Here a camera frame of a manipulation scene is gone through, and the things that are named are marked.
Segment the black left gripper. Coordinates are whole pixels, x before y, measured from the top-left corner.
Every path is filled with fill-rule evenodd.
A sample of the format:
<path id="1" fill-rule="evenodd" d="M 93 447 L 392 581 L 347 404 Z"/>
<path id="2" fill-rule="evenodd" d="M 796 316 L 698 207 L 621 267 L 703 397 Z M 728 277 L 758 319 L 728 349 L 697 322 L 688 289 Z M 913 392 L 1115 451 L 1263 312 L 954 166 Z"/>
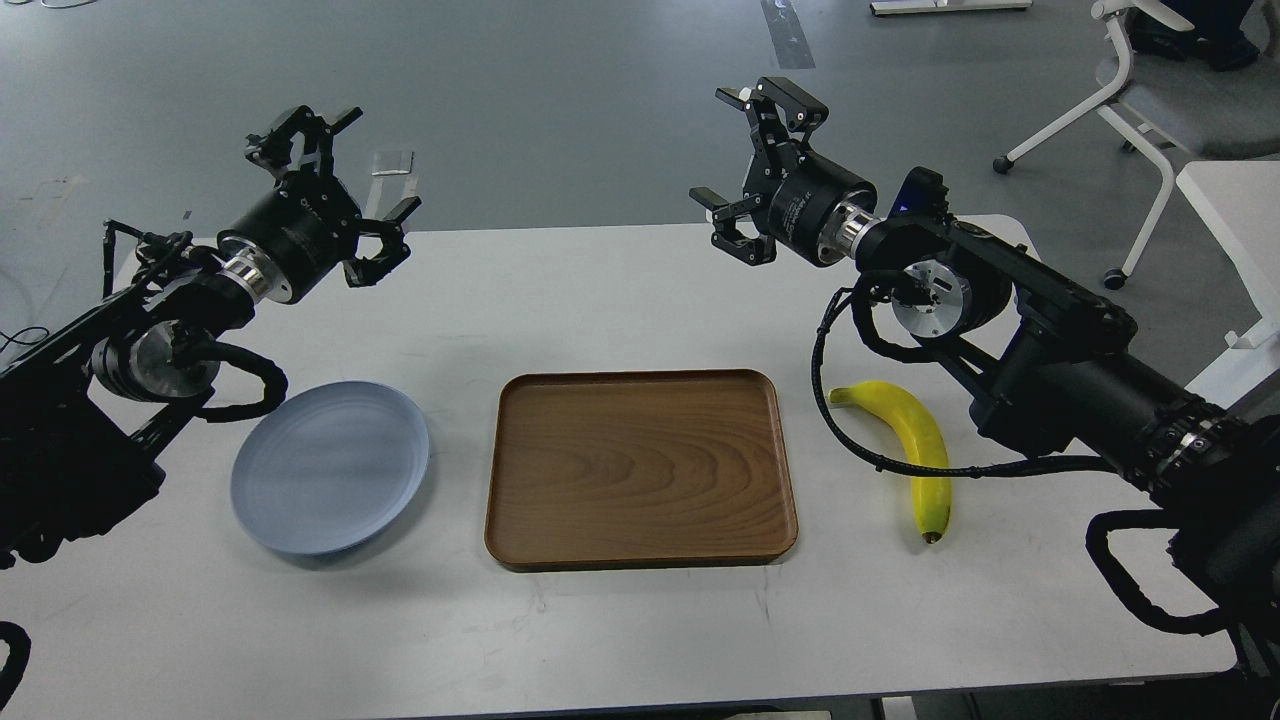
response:
<path id="1" fill-rule="evenodd" d="M 355 106 L 326 119 L 301 105 L 264 133 L 246 136 L 244 159 L 279 182 L 218 234 L 218 247 L 225 256 L 252 249 L 266 258 L 271 301 L 300 302 L 342 261 L 348 287 L 372 287 L 411 255 L 404 223 L 421 197 L 402 199 L 381 218 L 360 218 L 358 205 L 334 177 L 333 141 L 362 115 Z M 365 237 L 376 238 L 380 249 L 357 258 L 356 242 Z"/>

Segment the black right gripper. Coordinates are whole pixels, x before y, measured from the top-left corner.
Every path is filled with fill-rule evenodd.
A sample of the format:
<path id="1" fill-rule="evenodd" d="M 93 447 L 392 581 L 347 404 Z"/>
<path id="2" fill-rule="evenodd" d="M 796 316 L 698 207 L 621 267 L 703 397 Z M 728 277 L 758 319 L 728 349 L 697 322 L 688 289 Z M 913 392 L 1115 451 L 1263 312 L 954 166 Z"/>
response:
<path id="1" fill-rule="evenodd" d="M 707 211 L 710 243 L 749 266 L 773 263 L 774 241 L 818 268 L 844 259 L 824 238 L 824 228 L 840 202 L 873 211 L 878 192 L 868 179 L 808 152 L 810 137 L 829 118 L 828 106 L 786 77 L 762 77 L 742 88 L 719 87 L 716 99 L 745 114 L 755 155 L 744 178 L 746 195 L 739 201 L 708 187 L 689 190 L 689 197 Z M 763 236 L 748 237 L 737 228 L 745 217 Z"/>

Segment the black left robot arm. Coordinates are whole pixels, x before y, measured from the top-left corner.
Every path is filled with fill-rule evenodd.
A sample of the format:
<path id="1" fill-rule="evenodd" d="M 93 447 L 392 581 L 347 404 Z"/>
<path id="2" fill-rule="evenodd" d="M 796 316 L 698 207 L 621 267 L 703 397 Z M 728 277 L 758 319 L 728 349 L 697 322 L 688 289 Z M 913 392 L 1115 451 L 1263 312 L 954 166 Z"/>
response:
<path id="1" fill-rule="evenodd" d="M 221 338 L 260 302 L 297 304 L 335 268 L 369 287 L 410 256 L 403 224 L 420 199 L 370 218 L 337 177 L 334 140 L 361 114 L 302 105 L 250 135 L 244 156 L 273 186 L 214 245 L 105 223 L 104 250 L 128 234 L 138 269 L 122 288 L 108 273 L 99 306 L 3 370 L 4 568 L 45 562 L 155 498 L 157 457 L 192 420 L 243 421 L 284 402 L 285 373 Z"/>

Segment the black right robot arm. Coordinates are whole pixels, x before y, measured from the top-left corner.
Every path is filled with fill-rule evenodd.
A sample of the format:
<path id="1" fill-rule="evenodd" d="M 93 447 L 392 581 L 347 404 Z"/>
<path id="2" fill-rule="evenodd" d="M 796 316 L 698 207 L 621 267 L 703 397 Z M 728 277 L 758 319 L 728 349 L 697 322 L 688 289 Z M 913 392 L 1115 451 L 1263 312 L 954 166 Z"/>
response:
<path id="1" fill-rule="evenodd" d="M 872 182 L 817 152 L 829 109 L 791 79 L 759 78 L 716 96 L 748 122 L 750 165 L 736 199 L 708 187 L 714 247 L 750 266 L 785 246 L 814 266 L 850 259 L 810 359 L 810 386 L 835 438 L 874 469 L 946 477 L 846 436 L 822 389 L 826 345 L 847 313 L 863 345 L 904 364 L 942 366 L 970 396 L 978 433 L 1015 462 L 955 477 L 1105 471 L 1151 507 L 1107 511 L 1085 551 L 1140 623 L 1176 635 L 1226 632 L 1245 676 L 1277 683 L 1277 418 L 1247 421 L 1130 355 L 1137 323 L 948 208 L 943 177 L 915 167 L 886 215 Z"/>

